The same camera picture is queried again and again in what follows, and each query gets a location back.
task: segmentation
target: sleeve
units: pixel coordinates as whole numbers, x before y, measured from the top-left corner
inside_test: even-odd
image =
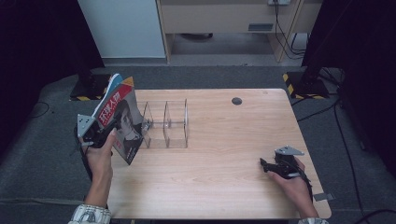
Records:
[[[329,224],[329,222],[319,217],[308,217],[301,219],[298,224]]]
[[[68,224],[108,224],[110,223],[110,219],[111,213],[108,209],[82,204],[76,208],[72,219]]]

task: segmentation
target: person's right hand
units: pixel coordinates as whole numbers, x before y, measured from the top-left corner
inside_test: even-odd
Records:
[[[299,167],[304,170],[305,166],[300,160],[294,157]],[[309,190],[306,183],[299,176],[292,179],[285,179],[275,172],[268,172],[268,175],[273,179],[289,197],[289,199],[296,205],[301,218],[318,217],[318,212],[312,204]]]
[[[92,170],[92,184],[85,198],[85,204],[106,207],[113,177],[111,148],[115,141],[116,132],[113,130],[101,148],[88,148],[87,159]]]

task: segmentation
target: yellow and black tape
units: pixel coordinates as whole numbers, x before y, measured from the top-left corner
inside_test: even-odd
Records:
[[[319,95],[319,94],[310,94],[310,93],[305,93],[305,94],[300,94],[295,91],[293,88],[293,85],[290,82],[288,74],[283,74],[283,80],[286,83],[286,87],[288,88],[289,94],[291,98],[297,98],[297,99],[324,99],[325,96]]]
[[[103,96],[77,96],[70,97],[70,101],[90,101],[90,100],[102,100]]]

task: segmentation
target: acrylic divider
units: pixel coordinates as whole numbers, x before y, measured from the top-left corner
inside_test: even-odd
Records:
[[[187,99],[184,101],[137,102],[137,106],[140,111],[143,111],[142,134],[147,148],[184,148],[188,146]]]

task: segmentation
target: magazine cover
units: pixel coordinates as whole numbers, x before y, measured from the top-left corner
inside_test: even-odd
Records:
[[[114,120],[117,122],[114,148],[131,164],[143,141],[143,116],[137,108],[133,78],[121,80],[119,74],[111,78],[105,98],[92,116],[97,119],[100,128],[105,128]]]

